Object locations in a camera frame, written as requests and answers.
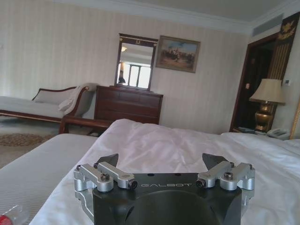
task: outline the doorway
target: doorway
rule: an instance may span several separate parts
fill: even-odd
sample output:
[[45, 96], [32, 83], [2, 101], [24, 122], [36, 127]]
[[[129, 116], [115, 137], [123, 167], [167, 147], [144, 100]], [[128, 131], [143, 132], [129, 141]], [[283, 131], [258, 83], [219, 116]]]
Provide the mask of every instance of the doorway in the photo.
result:
[[278, 33], [250, 43], [235, 102], [230, 131], [233, 128], [255, 128], [255, 113], [260, 103], [249, 98], [257, 90], [261, 80], [267, 78]]

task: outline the wooden dresser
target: wooden dresser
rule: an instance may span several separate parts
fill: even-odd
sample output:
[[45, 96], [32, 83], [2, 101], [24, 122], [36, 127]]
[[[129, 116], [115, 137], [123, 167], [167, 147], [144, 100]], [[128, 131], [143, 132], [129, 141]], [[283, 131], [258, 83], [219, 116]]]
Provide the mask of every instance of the wooden dresser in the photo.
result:
[[97, 86], [94, 119], [158, 124], [162, 101], [163, 95], [149, 91]]

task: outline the screw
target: screw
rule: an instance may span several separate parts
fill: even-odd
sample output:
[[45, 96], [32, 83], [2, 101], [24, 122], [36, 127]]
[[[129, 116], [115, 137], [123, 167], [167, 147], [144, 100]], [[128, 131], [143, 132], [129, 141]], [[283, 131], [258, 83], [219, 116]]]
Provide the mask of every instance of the screw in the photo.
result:
[[199, 188], [206, 188], [206, 181], [204, 179], [196, 180], [196, 186]]
[[134, 190], [137, 187], [137, 181], [136, 180], [130, 180], [128, 182], [128, 188], [129, 190]]
[[232, 180], [233, 179], [233, 173], [232, 172], [225, 172], [224, 173], [224, 178], [227, 180]]
[[107, 174], [107, 173], [101, 174], [100, 179], [102, 181], [108, 181], [109, 180], [109, 174]]

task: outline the wooden mirror frame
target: wooden mirror frame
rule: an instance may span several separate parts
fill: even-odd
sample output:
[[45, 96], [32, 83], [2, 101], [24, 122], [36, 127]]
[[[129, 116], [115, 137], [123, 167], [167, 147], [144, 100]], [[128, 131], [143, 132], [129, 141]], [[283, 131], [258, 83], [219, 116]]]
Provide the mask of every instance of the wooden mirror frame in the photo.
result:
[[[140, 36], [134, 36], [134, 35], [128, 35], [128, 34], [121, 34], [121, 33], [119, 35], [120, 35], [120, 43], [119, 43], [119, 51], [118, 51], [118, 59], [117, 59], [114, 85], [117, 86], [117, 87], [150, 91], [152, 73], [153, 73], [153, 65], [154, 65], [154, 58], [155, 58], [155, 51], [156, 51], [156, 47], [158, 45], [158, 39], [153, 39], [153, 38], [148, 38], [148, 37], [140, 37]], [[141, 46], [147, 46], [147, 47], [152, 47], [153, 48], [151, 65], [150, 65], [151, 71], [150, 71], [150, 78], [149, 78], [148, 88], [130, 87], [130, 86], [124, 86], [122, 84], [118, 84], [118, 70], [119, 70], [119, 63], [120, 63], [120, 57], [121, 57], [122, 43], [128, 43], [128, 44], [132, 44], [132, 45], [141, 45]]]

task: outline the crown molding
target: crown molding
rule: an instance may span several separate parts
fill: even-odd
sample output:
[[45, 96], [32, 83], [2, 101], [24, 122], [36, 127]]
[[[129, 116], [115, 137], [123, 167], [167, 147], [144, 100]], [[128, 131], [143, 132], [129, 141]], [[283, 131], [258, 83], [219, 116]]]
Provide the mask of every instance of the crown molding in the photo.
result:
[[267, 13], [258, 17], [257, 19], [253, 20], [250, 24], [252, 28], [255, 28], [269, 21], [270, 19], [279, 16], [280, 14], [284, 14], [284, 18], [286, 18], [299, 11], [300, 11], [300, 0], [288, 0], [276, 6], [275, 8], [269, 10]]
[[220, 16], [195, 13], [180, 9], [158, 7], [145, 3], [132, 3], [119, 0], [51, 0], [54, 2], [68, 3], [89, 8], [99, 8], [129, 15], [141, 15], [163, 21], [170, 21], [205, 27], [213, 30], [223, 30], [234, 33], [249, 35], [252, 26], [249, 22], [228, 19]]

